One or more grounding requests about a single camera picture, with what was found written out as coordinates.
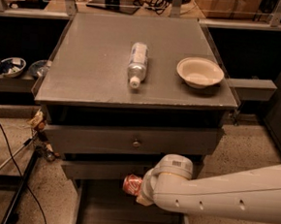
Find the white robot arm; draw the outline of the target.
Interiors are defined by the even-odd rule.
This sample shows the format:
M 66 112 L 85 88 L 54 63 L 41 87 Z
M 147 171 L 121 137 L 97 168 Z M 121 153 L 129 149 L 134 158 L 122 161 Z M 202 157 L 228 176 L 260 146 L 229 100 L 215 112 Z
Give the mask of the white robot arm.
M 281 164 L 240 173 L 192 178 L 193 163 L 164 156 L 141 182 L 137 202 L 186 214 L 281 224 Z

